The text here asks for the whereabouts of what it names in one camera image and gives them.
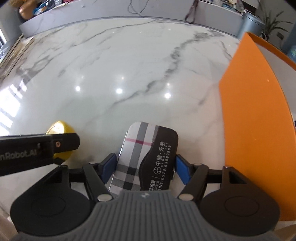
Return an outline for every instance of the trash can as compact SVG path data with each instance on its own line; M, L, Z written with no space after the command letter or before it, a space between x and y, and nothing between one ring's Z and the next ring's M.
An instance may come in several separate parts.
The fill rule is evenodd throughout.
M265 23L262 22L258 17L253 14L246 12L244 13L242 25L237 34L238 39L242 39L245 32L251 32L257 36L259 36L265 27Z

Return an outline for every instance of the black cord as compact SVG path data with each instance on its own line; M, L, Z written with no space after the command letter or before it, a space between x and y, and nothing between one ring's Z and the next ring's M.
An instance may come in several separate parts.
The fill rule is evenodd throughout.
M139 13L141 13L141 12L143 12L143 11L145 10L145 8L147 7L148 2L149 2L149 0L147 0L146 5L145 5L145 7L143 8L142 11L140 11L140 12L136 12L136 10L133 8L133 0L130 0L130 4L129 4L129 6L128 6L128 12L131 13L131 14L139 14Z

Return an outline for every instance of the yellow object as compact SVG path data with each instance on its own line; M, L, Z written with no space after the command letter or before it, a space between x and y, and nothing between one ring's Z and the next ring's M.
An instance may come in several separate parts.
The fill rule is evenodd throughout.
M73 127L68 125L64 121L57 121L56 123L53 123L51 127L48 129L46 134L63 134L63 133L75 133L75 130ZM65 151L61 153L54 154L55 158L61 158L63 160L67 160L71 155L73 151Z
M271 44L245 34L219 84L225 164L276 200L280 220L295 220L295 126L278 79L258 45L296 70Z

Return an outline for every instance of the metal screw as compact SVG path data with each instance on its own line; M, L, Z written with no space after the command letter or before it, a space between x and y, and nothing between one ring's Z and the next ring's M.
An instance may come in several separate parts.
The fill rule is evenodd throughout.
M191 201L194 199L194 197L189 193L183 193L179 196L179 199L181 199L182 201Z
M107 202L112 200L112 196L110 194L101 194L97 198L100 202Z

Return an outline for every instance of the marble table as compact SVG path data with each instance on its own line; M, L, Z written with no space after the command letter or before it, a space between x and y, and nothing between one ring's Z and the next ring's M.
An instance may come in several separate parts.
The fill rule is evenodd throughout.
M129 126L144 121L174 129L177 153L189 162L220 169L218 83L238 43L205 27L148 18L41 33L1 84L0 133L45 133L66 121L81 139L67 162L78 167L118 153ZM2 208L9 212L13 200L54 167L1 177ZM175 195L183 188L177 175L171 187Z

